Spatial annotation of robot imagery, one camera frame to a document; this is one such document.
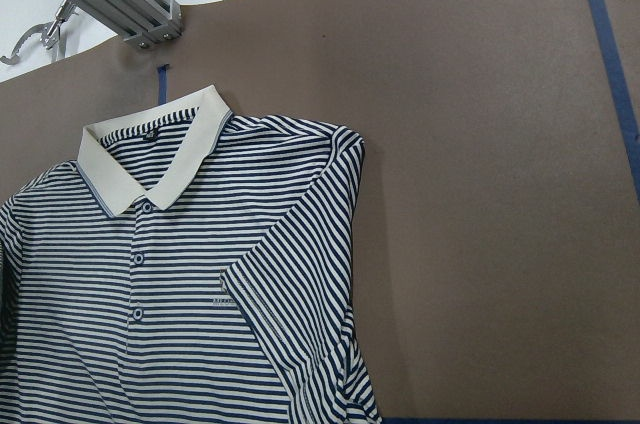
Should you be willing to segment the striped polo shirt white collar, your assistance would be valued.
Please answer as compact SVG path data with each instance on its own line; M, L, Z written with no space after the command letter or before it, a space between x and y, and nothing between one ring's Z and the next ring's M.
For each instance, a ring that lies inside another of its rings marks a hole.
M86 126L1 207L5 423L377 423L362 137L214 87Z

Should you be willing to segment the metal reacher grabber tool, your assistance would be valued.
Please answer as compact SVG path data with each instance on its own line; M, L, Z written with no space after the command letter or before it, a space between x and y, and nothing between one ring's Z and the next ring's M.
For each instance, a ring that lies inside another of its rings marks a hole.
M1 57L1 62L7 66L17 65L20 58L20 51L23 45L34 35L39 38L40 44L46 51L52 52L52 61L63 59L66 54L66 40L62 37L61 28L76 14L77 5L70 0L63 0L56 11L54 19L50 22L36 24L27 29L14 45L11 53Z

